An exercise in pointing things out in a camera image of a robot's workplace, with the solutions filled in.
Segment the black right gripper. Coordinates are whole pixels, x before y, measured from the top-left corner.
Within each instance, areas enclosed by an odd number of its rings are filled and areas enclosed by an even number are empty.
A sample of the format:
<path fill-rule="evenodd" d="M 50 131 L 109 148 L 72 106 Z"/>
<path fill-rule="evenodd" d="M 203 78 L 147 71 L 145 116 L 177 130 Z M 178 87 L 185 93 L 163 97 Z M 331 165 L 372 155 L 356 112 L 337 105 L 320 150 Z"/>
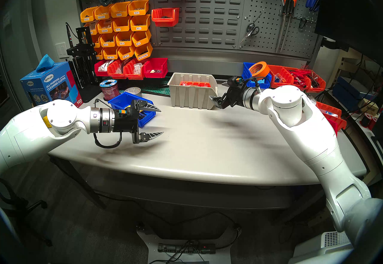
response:
<path fill-rule="evenodd" d="M 242 97 L 245 84 L 241 76 L 232 76 L 222 82 L 221 85 L 228 87 L 228 90 L 222 97 L 209 96 L 215 107 L 218 109 L 225 109 L 228 106 L 234 107 L 236 105 L 244 107 Z"/>

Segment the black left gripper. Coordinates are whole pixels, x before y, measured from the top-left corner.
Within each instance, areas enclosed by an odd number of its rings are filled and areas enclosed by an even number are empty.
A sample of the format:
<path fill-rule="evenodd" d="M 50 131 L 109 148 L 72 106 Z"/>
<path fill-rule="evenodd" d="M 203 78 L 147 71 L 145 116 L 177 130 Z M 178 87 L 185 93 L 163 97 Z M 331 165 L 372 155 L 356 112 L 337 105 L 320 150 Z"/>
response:
<path fill-rule="evenodd" d="M 148 112 L 161 112 L 159 108 L 147 101 L 132 100 L 130 106 L 126 107 L 126 109 L 114 111 L 114 132 L 131 133 L 134 144 L 148 142 L 152 139 L 161 136 L 164 132 L 139 133 L 138 118 L 139 111 L 141 110 Z"/>

